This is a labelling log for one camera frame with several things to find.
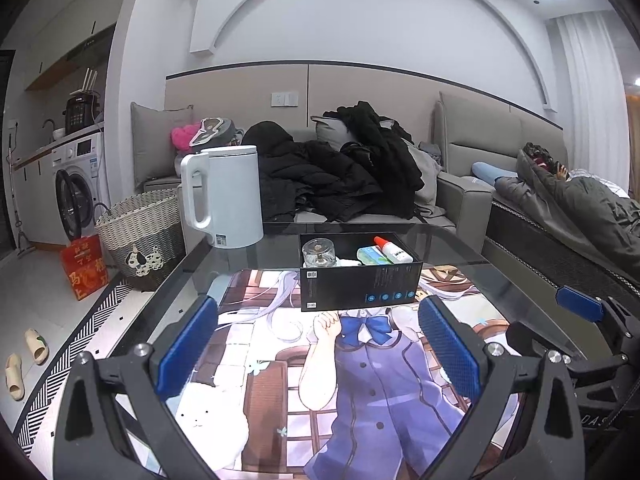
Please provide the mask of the red cap glue bottle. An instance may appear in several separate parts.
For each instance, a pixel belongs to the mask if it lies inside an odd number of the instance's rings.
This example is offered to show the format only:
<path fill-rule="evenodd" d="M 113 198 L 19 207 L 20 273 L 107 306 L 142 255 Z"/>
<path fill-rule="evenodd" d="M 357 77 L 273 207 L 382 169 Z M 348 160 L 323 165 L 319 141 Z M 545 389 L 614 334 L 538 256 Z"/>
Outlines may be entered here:
<path fill-rule="evenodd" d="M 413 256 L 390 240 L 376 236 L 374 242 L 388 261 L 397 264 L 413 263 Z"/>

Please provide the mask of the glass dome plug night light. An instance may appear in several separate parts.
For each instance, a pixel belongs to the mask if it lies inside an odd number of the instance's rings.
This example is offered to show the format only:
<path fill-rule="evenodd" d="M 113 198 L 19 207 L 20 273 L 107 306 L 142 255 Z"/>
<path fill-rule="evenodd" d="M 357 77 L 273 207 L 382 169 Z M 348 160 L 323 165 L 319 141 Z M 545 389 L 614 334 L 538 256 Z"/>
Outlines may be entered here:
<path fill-rule="evenodd" d="M 308 240 L 302 247 L 304 267 L 311 269 L 333 268 L 337 264 L 335 246 L 325 237 Z"/>

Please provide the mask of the person lying under blanket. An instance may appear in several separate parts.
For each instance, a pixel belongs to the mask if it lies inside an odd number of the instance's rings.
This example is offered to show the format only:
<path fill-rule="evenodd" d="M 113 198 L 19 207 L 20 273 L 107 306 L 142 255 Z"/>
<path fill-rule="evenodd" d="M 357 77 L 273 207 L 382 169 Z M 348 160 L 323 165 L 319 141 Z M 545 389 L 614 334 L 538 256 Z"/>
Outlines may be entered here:
<path fill-rule="evenodd" d="M 540 145 L 518 153 L 515 176 L 497 193 L 574 252 L 639 281 L 639 203 L 592 174 L 575 174 Z"/>

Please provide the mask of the anime printed desk mat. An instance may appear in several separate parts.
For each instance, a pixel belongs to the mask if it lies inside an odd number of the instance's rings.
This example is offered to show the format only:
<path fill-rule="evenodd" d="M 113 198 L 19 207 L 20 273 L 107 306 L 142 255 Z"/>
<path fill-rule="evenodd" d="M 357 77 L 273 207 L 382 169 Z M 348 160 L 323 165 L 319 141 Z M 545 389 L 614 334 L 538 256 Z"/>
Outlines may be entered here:
<path fill-rule="evenodd" d="M 306 312 L 294 271 L 209 286 L 218 324 L 167 402 L 221 479 L 415 479 L 471 401 L 420 329 L 434 296 L 490 344 L 508 321 L 454 266 L 425 269 L 403 306 Z"/>

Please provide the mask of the woven laundry basket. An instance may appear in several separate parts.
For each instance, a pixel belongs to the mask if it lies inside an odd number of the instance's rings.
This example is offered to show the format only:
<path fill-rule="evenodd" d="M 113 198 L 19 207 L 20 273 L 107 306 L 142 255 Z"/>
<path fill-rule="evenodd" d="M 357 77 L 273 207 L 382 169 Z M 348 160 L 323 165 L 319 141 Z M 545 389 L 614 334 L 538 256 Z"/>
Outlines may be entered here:
<path fill-rule="evenodd" d="M 186 255 L 175 188 L 114 204 L 96 218 L 96 232 L 120 273 L 140 292 L 157 289 Z"/>

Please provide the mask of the beige slipper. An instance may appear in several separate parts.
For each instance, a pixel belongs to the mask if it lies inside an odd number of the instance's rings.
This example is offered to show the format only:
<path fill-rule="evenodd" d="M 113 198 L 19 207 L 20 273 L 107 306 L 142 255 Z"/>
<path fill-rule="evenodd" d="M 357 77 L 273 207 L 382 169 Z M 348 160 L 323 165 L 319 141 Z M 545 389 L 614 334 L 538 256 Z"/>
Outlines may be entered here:
<path fill-rule="evenodd" d="M 50 353 L 47 341 L 33 328 L 26 330 L 24 336 L 34 362 L 37 365 L 42 365 L 47 361 Z"/>
<path fill-rule="evenodd" d="M 24 398 L 22 359 L 16 353 L 10 354 L 6 360 L 6 388 L 14 401 L 21 401 Z"/>

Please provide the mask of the red gift bag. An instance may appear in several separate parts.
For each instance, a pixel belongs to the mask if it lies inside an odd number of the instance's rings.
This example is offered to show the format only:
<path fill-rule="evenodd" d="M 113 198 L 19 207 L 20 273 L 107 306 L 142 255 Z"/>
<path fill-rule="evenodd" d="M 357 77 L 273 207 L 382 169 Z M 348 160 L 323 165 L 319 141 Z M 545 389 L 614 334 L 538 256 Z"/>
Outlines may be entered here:
<path fill-rule="evenodd" d="M 106 286 L 110 280 L 98 234 L 74 240 L 60 252 L 60 259 L 78 301 Z"/>

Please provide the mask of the black storage box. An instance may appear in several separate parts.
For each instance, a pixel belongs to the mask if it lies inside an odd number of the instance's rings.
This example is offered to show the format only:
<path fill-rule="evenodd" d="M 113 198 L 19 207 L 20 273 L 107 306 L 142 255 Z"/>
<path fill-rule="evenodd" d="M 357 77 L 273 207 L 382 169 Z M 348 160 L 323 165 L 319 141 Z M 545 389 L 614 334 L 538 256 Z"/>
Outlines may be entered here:
<path fill-rule="evenodd" d="M 406 263 L 365 266 L 330 266 L 311 268 L 300 265 L 299 288 L 302 310 L 320 312 L 367 309 L 408 304 L 414 299 L 422 271 L 423 260 L 416 251 L 393 232 L 321 233 L 333 243 L 335 255 L 356 260 L 357 250 L 372 246 L 375 237 L 397 245 L 411 256 Z"/>

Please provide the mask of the white electric kettle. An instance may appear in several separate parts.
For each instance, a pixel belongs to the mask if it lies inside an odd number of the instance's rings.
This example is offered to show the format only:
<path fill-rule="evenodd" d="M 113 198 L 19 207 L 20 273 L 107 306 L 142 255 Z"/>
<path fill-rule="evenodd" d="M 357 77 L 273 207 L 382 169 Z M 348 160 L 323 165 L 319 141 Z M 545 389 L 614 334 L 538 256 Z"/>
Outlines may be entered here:
<path fill-rule="evenodd" d="M 189 228 L 219 249 L 240 249 L 264 236 L 254 145 L 209 148 L 181 161 L 182 206 Z"/>

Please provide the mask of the light blue pillow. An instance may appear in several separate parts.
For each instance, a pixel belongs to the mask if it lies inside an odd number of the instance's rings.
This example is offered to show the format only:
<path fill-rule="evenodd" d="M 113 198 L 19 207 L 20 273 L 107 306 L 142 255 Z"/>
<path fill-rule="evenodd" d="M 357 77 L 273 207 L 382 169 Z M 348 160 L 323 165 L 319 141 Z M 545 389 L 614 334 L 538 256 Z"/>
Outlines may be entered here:
<path fill-rule="evenodd" d="M 480 179 L 491 186 L 494 186 L 496 181 L 500 178 L 516 178 L 518 176 L 514 171 L 492 166 L 487 162 L 473 162 L 472 174 L 477 179 Z"/>

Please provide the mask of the white washing machine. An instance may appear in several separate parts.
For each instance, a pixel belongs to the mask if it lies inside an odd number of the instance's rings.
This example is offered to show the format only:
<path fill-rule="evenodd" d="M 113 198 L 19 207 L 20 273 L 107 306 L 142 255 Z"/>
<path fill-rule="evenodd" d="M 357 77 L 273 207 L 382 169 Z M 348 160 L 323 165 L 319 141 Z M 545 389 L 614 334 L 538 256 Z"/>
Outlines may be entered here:
<path fill-rule="evenodd" d="M 96 234 L 96 220 L 111 208 L 103 144 L 96 130 L 52 151 L 55 207 L 67 243 Z"/>

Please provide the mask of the grey sofa cushion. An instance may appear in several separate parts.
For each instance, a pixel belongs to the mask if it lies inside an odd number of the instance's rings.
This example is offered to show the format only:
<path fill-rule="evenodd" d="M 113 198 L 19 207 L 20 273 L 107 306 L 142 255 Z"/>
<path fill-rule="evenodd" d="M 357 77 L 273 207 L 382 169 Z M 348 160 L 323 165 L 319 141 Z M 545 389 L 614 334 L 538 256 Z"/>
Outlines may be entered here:
<path fill-rule="evenodd" d="M 132 102 L 130 114 L 134 187 L 142 188 L 149 180 L 175 177 L 177 149 L 172 144 L 171 131 L 194 123 L 193 106 L 153 110 Z"/>

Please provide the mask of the black jacket pile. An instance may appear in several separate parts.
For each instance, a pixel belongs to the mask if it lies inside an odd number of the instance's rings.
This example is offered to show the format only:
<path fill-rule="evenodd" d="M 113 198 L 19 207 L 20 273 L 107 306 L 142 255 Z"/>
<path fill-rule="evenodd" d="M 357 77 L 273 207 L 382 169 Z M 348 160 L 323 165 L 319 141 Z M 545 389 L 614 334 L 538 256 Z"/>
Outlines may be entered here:
<path fill-rule="evenodd" d="M 410 134 L 364 101 L 323 117 L 354 138 L 341 148 L 298 142 L 276 122 L 258 122 L 244 134 L 242 143 L 257 150 L 262 218 L 292 222 L 302 211 L 337 222 L 363 214 L 413 218 L 424 182 L 409 152 Z"/>

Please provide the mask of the pink plush toy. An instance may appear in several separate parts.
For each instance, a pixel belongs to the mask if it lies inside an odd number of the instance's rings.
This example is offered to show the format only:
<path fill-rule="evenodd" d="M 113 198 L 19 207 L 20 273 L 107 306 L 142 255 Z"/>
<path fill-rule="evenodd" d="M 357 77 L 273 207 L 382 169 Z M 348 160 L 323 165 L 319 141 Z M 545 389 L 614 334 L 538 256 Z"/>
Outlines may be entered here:
<path fill-rule="evenodd" d="M 173 128 L 170 133 L 172 145 L 178 152 L 190 153 L 192 150 L 190 145 L 191 140 L 196 136 L 198 130 L 200 130 L 199 124 Z"/>

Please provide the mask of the grey sofa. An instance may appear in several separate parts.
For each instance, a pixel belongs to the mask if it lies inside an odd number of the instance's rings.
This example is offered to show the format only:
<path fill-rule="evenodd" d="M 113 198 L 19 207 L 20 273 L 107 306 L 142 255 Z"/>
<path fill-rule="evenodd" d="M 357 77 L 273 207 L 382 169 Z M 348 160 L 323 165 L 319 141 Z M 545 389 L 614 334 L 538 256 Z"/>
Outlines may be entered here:
<path fill-rule="evenodd" d="M 471 181 L 473 162 L 493 162 L 513 168 L 516 152 L 526 141 L 548 148 L 560 162 L 567 149 L 560 129 L 539 119 L 493 108 L 480 102 L 442 93 L 435 101 L 432 118 L 433 143 L 409 144 L 424 187 L 416 193 L 416 208 L 428 223 L 453 230 L 471 247 L 483 248 L 491 214 L 492 188 Z M 435 162 L 428 148 L 440 148 L 442 161 Z M 180 155 L 175 159 L 175 177 L 149 180 L 139 190 L 174 188 L 180 184 Z"/>

